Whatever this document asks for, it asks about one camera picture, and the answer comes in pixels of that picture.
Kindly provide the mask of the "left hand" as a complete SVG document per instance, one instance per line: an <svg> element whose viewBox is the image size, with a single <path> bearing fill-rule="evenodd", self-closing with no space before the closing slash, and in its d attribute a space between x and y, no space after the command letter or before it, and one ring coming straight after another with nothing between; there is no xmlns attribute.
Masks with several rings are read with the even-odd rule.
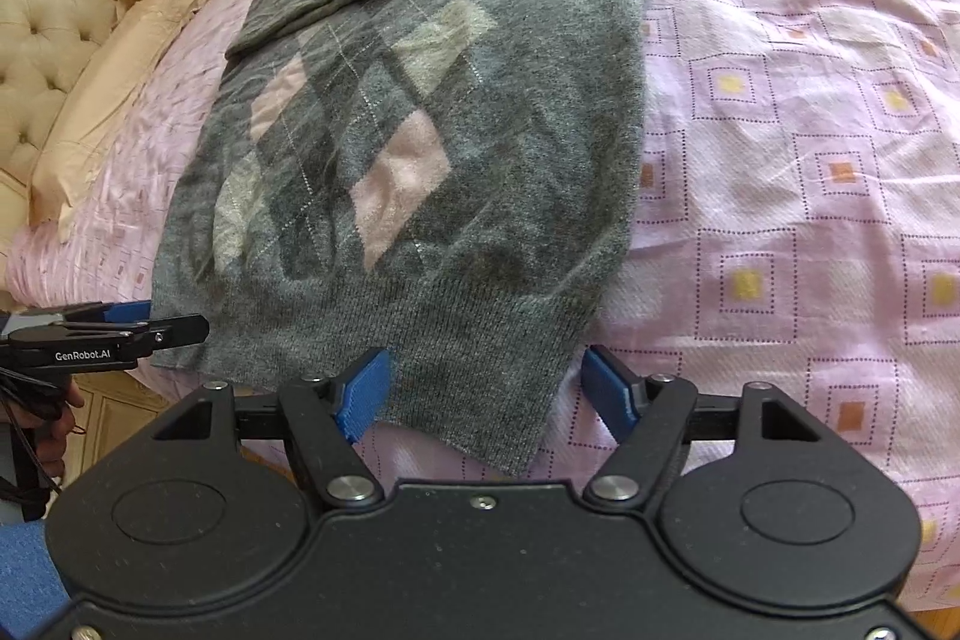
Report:
<svg viewBox="0 0 960 640"><path fill-rule="evenodd" d="M75 429L75 411L82 408L85 400L75 381L71 381L67 388L67 397L64 406L60 409L59 417L55 420L42 420L28 414L25 427L34 431L37 459L41 463L44 473L52 479L59 479L65 473L64 455L67 450L67 440L70 432Z"/></svg>

